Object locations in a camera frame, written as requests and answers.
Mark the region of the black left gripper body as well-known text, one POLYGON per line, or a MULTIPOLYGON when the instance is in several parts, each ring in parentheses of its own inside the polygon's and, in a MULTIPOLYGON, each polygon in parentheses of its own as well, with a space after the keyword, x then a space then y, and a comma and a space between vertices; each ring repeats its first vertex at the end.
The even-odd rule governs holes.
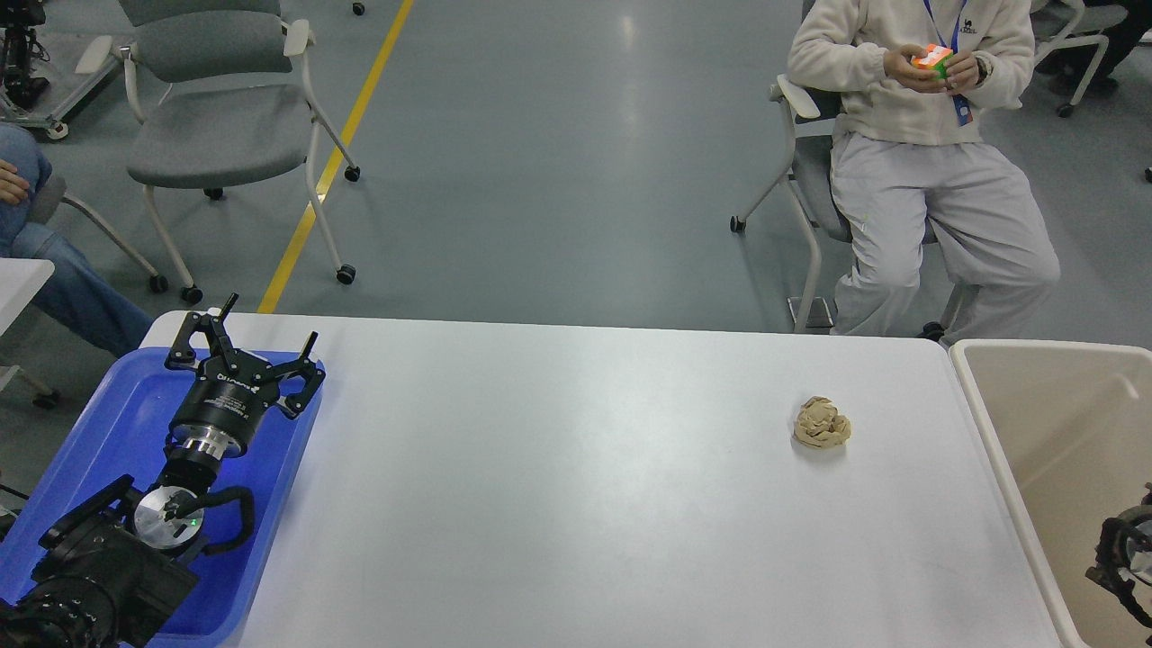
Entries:
POLYGON ((281 382, 297 376, 290 366, 249 352, 205 357, 169 423, 170 443, 191 449, 203 442, 217 459, 245 455, 264 415, 281 399, 281 382))

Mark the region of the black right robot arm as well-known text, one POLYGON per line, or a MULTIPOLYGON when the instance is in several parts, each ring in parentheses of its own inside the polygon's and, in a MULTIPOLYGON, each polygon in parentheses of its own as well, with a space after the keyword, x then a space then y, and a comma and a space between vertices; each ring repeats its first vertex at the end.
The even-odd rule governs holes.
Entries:
POLYGON ((1090 582, 1115 596, 1128 615, 1146 628, 1151 627, 1151 618, 1134 592, 1137 582, 1149 586, 1149 562, 1151 495, 1147 493, 1138 505, 1102 521, 1100 538, 1094 547, 1094 564, 1084 574, 1090 582))

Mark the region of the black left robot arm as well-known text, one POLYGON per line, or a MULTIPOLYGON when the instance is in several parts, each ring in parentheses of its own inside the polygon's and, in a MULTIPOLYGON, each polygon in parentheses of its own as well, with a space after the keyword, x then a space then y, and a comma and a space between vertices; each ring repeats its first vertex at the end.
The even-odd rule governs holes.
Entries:
POLYGON ((215 647, 253 600, 328 376, 220 312, 120 357, 3 538, 3 647, 215 647))

